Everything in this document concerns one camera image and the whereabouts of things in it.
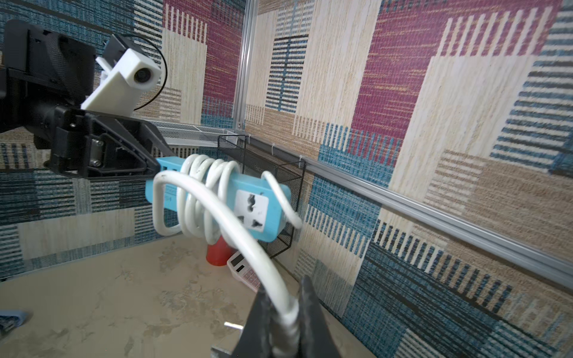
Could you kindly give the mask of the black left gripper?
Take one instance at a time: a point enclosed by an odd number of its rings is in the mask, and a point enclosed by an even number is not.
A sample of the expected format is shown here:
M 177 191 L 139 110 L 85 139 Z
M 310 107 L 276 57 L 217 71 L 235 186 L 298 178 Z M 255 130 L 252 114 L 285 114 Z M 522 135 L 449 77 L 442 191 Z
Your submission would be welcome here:
M 62 104 L 44 108 L 44 134 L 50 145 L 50 170 L 90 180 L 146 179 L 160 164 L 152 149 L 175 153 L 151 122 L 87 112 Z

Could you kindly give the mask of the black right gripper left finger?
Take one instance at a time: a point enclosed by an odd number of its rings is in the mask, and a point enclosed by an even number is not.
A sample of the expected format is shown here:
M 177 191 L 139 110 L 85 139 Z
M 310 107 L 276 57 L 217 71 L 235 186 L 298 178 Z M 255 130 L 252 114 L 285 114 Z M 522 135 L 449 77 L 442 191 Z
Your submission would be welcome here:
M 232 351 L 231 357 L 271 357 L 271 317 L 272 303 L 267 291 L 261 287 L 255 296 L 241 337 Z

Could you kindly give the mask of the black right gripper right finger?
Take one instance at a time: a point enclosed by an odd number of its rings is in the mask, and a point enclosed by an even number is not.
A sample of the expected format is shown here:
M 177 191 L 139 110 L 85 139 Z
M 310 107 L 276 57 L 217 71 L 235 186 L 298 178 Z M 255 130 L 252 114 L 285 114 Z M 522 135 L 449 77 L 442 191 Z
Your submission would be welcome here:
M 338 357 L 340 352 L 328 329 L 322 305 L 309 276 L 300 281 L 298 297 L 300 343 L 298 357 Z

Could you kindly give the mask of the teal power strip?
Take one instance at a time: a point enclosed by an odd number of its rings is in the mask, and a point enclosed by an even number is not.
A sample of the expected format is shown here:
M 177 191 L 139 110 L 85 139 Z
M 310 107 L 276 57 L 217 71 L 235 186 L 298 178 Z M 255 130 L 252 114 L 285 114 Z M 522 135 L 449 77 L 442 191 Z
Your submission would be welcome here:
M 162 172 L 179 172 L 204 184 L 256 240 L 271 243 L 288 223 L 302 227 L 301 217 L 291 205 L 291 190 L 269 171 L 257 178 L 241 173 L 236 161 L 197 154 L 186 159 L 159 158 L 158 162 Z M 164 208 L 177 213 L 178 223 L 168 229 L 169 235 L 199 237 L 211 245 L 221 236 L 222 229 L 204 205 L 173 184 L 164 187 Z

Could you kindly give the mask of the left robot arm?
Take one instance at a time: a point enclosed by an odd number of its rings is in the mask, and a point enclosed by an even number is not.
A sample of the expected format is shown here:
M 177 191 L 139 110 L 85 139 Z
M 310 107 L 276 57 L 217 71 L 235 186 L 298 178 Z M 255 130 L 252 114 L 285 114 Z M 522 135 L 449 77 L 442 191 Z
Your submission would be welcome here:
M 170 148 L 152 123 L 134 117 L 159 66 L 128 37 L 113 34 L 102 55 L 94 47 L 18 19 L 4 27 L 1 131 L 24 127 L 46 168 L 88 180 L 149 179 L 153 157 Z

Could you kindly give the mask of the pink white calculator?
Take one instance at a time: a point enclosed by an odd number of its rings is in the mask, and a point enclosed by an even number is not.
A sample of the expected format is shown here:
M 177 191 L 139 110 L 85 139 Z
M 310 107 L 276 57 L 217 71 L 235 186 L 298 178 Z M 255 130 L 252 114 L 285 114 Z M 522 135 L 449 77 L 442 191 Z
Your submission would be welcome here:
M 254 292 L 259 290 L 261 282 L 257 274 L 239 251 L 236 251 L 228 259 L 227 266 L 236 280 L 244 283 Z

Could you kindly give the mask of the red metal pencil cup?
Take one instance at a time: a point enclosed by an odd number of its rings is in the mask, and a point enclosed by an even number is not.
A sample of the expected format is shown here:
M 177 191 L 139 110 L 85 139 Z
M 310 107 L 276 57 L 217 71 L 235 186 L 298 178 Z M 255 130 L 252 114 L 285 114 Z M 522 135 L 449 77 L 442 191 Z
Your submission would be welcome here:
M 226 266 L 236 252 L 223 237 L 219 237 L 215 244 L 207 246 L 206 260 L 212 266 Z

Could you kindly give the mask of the blue stapler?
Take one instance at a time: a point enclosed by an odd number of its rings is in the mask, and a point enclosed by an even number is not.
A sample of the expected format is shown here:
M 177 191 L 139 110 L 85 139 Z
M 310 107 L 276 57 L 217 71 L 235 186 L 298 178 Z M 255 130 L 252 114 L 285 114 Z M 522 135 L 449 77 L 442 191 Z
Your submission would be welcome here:
M 1 310 L 0 329 L 1 337 L 5 337 L 15 328 L 25 324 L 28 320 L 28 313 L 22 310 Z

